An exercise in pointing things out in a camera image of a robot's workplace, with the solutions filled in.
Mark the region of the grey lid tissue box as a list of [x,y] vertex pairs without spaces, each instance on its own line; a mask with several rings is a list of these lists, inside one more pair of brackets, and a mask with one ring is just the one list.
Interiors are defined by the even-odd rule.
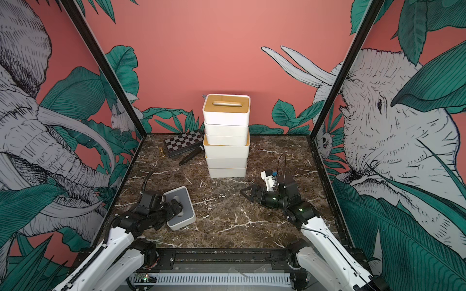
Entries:
[[212,146],[246,146],[249,143],[249,135],[221,136],[205,134],[205,141]]
[[167,221],[167,226],[171,230],[182,229],[196,221],[193,203],[185,186],[170,190],[164,193],[164,196],[174,210],[174,216]]

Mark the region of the yellow lid tissue box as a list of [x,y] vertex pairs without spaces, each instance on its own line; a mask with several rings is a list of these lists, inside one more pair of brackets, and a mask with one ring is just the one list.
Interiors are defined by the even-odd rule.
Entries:
[[206,158],[209,169],[243,169],[247,167],[247,158]]

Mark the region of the large bamboo lid tissue box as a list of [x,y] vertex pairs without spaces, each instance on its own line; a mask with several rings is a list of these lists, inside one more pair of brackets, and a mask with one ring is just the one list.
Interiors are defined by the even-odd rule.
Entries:
[[208,158],[247,158],[250,151],[250,144],[249,139],[249,143],[246,146],[209,145],[206,143],[205,137],[203,142],[205,155]]

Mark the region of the small bamboo lid tissue box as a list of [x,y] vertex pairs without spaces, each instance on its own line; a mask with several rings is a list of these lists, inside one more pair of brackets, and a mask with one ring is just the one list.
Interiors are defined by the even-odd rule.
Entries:
[[247,95],[208,94],[203,105],[206,124],[248,126],[251,98]]

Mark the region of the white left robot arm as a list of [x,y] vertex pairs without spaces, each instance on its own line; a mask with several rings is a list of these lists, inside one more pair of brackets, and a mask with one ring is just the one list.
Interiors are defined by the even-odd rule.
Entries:
[[103,241],[53,290],[91,291],[112,263],[136,242],[145,230],[158,230],[182,210],[183,205],[180,202],[175,198],[164,198],[161,191],[143,192],[138,204],[109,223]]

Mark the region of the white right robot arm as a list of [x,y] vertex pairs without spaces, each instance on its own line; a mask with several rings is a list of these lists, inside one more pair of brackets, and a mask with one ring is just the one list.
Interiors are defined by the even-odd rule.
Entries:
[[388,283],[366,270],[339,242],[316,208],[302,199],[292,177],[261,173],[265,187],[253,184],[240,190],[251,202],[280,209],[287,221],[309,241],[294,244],[290,252],[301,268],[328,291],[389,291]]

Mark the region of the white bottom tissue box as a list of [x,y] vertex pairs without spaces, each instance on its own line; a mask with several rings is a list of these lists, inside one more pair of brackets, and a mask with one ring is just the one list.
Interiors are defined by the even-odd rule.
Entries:
[[243,178],[247,167],[244,168],[208,168],[211,178]]

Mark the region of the folding chess board box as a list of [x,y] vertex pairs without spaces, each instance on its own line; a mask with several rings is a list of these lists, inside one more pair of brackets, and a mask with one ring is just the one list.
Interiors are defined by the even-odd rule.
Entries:
[[203,137],[204,135],[196,130],[165,139],[165,148],[168,157],[172,158],[195,149],[203,144]]

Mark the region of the white vented strip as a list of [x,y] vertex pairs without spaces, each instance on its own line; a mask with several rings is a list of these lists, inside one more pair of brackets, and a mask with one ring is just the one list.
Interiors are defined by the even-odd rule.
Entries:
[[133,274],[129,279],[135,286],[292,286],[289,274],[148,273]]

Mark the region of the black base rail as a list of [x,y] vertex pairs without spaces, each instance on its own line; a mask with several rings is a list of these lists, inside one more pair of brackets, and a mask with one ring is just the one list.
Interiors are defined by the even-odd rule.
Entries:
[[150,271],[173,270],[176,264],[268,264],[274,270],[293,271],[298,267],[287,249],[158,248],[158,261]]

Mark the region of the black corner frame post left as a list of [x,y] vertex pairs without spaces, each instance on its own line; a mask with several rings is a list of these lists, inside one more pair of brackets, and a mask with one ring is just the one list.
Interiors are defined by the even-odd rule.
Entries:
[[87,25],[87,22],[78,4],[75,1],[71,1],[71,0],[62,0],[60,1],[60,3],[64,7],[65,11],[67,12],[69,18],[73,22],[76,29],[78,30],[87,48],[91,52],[94,60],[97,62],[100,70],[103,72],[103,75],[105,76],[111,89],[114,91],[114,93],[116,94],[120,102],[122,103],[131,121],[134,123],[136,132],[139,134],[139,136],[142,139],[145,139],[147,136],[147,133],[142,123],[140,122],[140,119],[137,117],[132,107],[132,104],[127,99],[126,93],[123,90],[123,86],[119,82],[113,68],[108,62],[108,59],[103,53],[99,43],[95,39],[95,36],[92,30]]

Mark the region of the black corner frame post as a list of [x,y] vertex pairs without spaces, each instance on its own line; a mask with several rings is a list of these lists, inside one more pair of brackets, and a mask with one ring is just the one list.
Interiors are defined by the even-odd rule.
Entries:
[[103,75],[105,76],[111,89],[114,91],[114,93],[116,94],[120,102],[122,103],[131,121],[134,123],[136,132],[139,134],[139,136],[142,139],[145,139],[147,136],[147,133],[142,123],[140,122],[140,119],[137,117],[132,107],[132,104],[127,99],[126,93],[123,90],[123,86],[119,82],[113,68],[108,62],[108,59],[103,53],[99,43],[95,39],[95,36],[92,30],[87,25],[87,22],[78,4],[75,1],[71,1],[71,0],[62,0],[60,1],[60,3],[64,7],[65,11],[67,12],[69,18],[73,22],[76,29],[78,30],[87,48],[91,52],[94,60],[97,62],[100,70],[103,72]]
[[384,1],[382,0],[376,0],[376,1],[370,1],[368,4],[368,8],[364,14],[364,17],[362,19],[362,22],[360,23],[360,26],[358,28],[358,31],[356,33],[356,36],[354,37],[354,40],[351,44],[351,47],[344,59],[344,62],[342,64],[342,67],[337,75],[336,81],[334,82],[330,93],[328,95],[328,98],[326,99],[324,106],[322,108],[322,111],[319,115],[319,118],[317,119],[314,128],[310,134],[311,140],[315,139],[317,137],[318,131],[322,127],[324,123],[325,117],[328,115],[330,112],[331,106],[334,103],[336,97],[339,94],[340,89],[343,86],[343,83],[353,66],[356,57],[363,46],[367,35],[370,32],[370,29],[372,28],[375,19],[377,15],[379,14],[382,6],[384,4]]

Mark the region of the black corner frame post right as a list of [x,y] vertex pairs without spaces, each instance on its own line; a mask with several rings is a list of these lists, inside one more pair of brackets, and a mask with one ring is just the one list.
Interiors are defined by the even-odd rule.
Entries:
[[370,29],[372,28],[375,19],[377,15],[379,14],[382,6],[384,4],[384,1],[382,0],[376,0],[376,1],[370,1],[368,4],[368,8],[364,14],[364,17],[362,19],[362,22],[360,23],[360,26],[358,28],[358,31],[356,33],[356,36],[354,37],[354,40],[351,44],[351,47],[344,59],[344,62],[342,64],[342,67],[337,75],[336,81],[334,82],[330,93],[328,95],[328,98],[326,99],[324,106],[322,108],[322,111],[319,115],[319,118],[317,119],[314,128],[310,134],[311,140],[315,139],[317,137],[318,131],[322,127],[324,123],[325,117],[328,115],[330,112],[331,106],[334,103],[336,97],[339,94],[340,89],[343,86],[343,83],[353,66],[356,57],[363,46],[367,35],[370,32]]

